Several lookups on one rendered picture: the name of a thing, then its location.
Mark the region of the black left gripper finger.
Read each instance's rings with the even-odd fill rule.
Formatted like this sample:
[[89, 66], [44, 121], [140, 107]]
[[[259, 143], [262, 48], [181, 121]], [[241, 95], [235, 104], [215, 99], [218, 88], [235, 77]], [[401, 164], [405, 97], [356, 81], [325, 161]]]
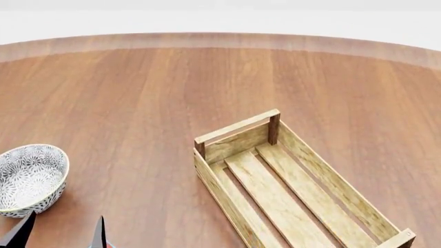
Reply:
[[31, 211], [20, 220], [2, 239], [0, 248], [25, 248], [34, 227], [37, 214]]
[[89, 248], [106, 248], [105, 221], [103, 216], [100, 216], [97, 221]]

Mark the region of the wooden slatted crate tray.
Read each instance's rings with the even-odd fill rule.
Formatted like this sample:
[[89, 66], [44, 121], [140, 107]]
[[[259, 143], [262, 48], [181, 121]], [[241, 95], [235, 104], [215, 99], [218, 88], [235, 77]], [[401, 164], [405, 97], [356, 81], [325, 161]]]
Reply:
[[411, 248], [400, 230], [270, 110], [194, 140], [194, 166], [247, 248]]

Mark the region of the white grey floral patterned bowl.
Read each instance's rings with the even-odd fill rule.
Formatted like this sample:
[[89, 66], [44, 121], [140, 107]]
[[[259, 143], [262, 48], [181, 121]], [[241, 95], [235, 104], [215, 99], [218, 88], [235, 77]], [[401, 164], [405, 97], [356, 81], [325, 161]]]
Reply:
[[0, 154], [0, 216], [40, 214], [61, 197], [70, 171], [68, 155], [57, 146], [29, 144]]

